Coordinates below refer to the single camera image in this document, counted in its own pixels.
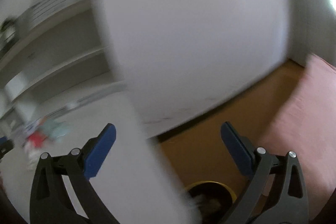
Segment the yellow rimmed trash bin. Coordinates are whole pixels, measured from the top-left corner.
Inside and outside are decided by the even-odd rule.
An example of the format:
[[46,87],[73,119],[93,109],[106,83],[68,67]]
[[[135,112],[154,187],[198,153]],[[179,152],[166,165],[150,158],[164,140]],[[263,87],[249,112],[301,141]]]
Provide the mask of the yellow rimmed trash bin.
[[222,223],[237,200],[229,186],[216,181],[195,182],[185,191],[194,202],[193,211],[201,216],[198,223]]

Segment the red plastic wrapper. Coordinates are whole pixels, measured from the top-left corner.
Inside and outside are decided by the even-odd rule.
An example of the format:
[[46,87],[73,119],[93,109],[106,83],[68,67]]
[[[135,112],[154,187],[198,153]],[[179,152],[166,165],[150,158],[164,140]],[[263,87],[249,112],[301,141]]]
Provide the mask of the red plastic wrapper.
[[42,148],[46,139],[47,136],[45,134],[36,131],[27,138],[27,143],[34,148]]

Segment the pink bed sheet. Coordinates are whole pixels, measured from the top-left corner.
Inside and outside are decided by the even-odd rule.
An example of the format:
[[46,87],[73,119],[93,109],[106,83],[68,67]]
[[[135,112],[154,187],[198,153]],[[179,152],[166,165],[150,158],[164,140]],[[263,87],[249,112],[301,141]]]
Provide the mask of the pink bed sheet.
[[314,219],[335,190],[335,67],[309,55],[295,91],[258,145],[274,155],[297,154]]

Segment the white grey desk hutch shelf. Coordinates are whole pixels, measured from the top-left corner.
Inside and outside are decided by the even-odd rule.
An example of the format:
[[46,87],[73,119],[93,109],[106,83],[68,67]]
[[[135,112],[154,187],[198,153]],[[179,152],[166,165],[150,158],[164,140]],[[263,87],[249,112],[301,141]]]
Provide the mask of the white grey desk hutch shelf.
[[120,92],[113,47],[98,0],[32,0],[1,21],[1,120],[59,117]]

